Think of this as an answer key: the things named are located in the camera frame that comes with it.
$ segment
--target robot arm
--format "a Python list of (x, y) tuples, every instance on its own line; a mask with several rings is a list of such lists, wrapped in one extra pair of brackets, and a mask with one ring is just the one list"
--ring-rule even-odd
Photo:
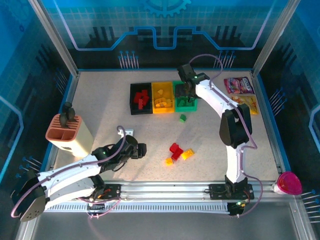
[[(205, 100), (221, 118), (219, 135), (226, 145), (227, 151), (226, 190), (229, 190), (230, 193), (237, 192), (239, 188), (248, 184), (248, 179), (241, 170), (240, 152), (242, 147), (249, 141), (249, 138), (241, 121), (238, 120), (237, 112), (231, 105), (240, 110), (251, 134), (252, 125), (249, 107), (246, 104), (239, 105), (231, 100), (215, 85), (210, 86), (210, 78), (204, 73), (196, 74), (190, 64), (180, 66), (177, 71), (184, 82), (184, 92), (189, 99), (201, 98)], [(244, 164), (245, 154), (243, 153), (242, 165)]]
[[(11, 193), (11, 199), (14, 204), (16, 204), (32, 186), (45, 179), (47, 179), (47, 181), (31, 191), (30, 194), (22, 200), (15, 213), (19, 216), (20, 221), (30, 221), (40, 215), (44, 210), (59, 203), (80, 197), (87, 197), (94, 201), (103, 195), (107, 186), (99, 174), (107, 170), (117, 171), (119, 166), (121, 168), (129, 158), (140, 159), (146, 155), (146, 144), (138, 143), (133, 136), (126, 135), (124, 145), (119, 150), (122, 141), (123, 138), (116, 144), (99, 147), (94, 150), (92, 154), (64, 167), (38, 174), (34, 171), (28, 171), (22, 175)], [(97, 163), (99, 160), (104, 160), (112, 156), (117, 151), (118, 154), (110, 160)], [(60, 173), (54, 177), (50, 177), (56, 172)]]

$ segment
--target metal pole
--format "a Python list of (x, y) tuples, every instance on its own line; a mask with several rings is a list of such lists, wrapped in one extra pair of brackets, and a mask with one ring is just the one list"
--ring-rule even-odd
[(289, 0), (284, 7), (280, 17), (276, 21), (272, 32), (270, 33), (263, 49), (261, 50), (256, 62), (253, 66), (253, 76), (257, 76), (261, 71), (262, 67), (266, 63), (270, 53), (274, 49), (276, 43), (278, 42), (282, 32), (285, 30), (288, 22), (290, 21), (292, 15), (294, 14), (298, 4), (301, 0)]
[(42, 23), (46, 33), (50, 37), (52, 43), (54, 44), (55, 48), (59, 52), (62, 60), (64, 61), (66, 67), (70, 71), (70, 73), (74, 76), (78, 76), (78, 68), (70, 55), (63, 39), (61, 38), (58, 30), (56, 29), (54, 23), (52, 22), (49, 14), (42, 4), (41, 1), (38, 0), (28, 0), (30, 5), (32, 6), (35, 14), (39, 18), (40, 22)]

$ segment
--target yellow tray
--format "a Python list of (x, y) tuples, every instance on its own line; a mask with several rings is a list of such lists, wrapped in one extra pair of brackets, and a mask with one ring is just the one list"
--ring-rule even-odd
[[(154, 114), (166, 114), (175, 112), (175, 95), (172, 81), (152, 82), (152, 110)], [(155, 101), (165, 98), (170, 100), (163, 104), (164, 107), (156, 107)]]

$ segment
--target pink container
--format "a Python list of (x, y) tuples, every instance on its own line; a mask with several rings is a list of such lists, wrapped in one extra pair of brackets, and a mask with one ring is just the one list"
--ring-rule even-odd
[(301, 182), (291, 171), (282, 173), (271, 189), (277, 194), (300, 195), (302, 193)]

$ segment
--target green tray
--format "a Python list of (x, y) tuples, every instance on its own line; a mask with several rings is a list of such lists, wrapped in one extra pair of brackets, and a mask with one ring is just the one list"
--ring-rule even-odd
[[(182, 81), (173, 81), (173, 93), (176, 94), (176, 85), (184, 84)], [(179, 106), (181, 101), (185, 101), (187, 105)], [(175, 97), (174, 98), (174, 105), (175, 105), (175, 112), (182, 113), (182, 112), (195, 112), (197, 111), (198, 99), (195, 98), (192, 102), (188, 103), (188, 98), (186, 96), (182, 97)]]

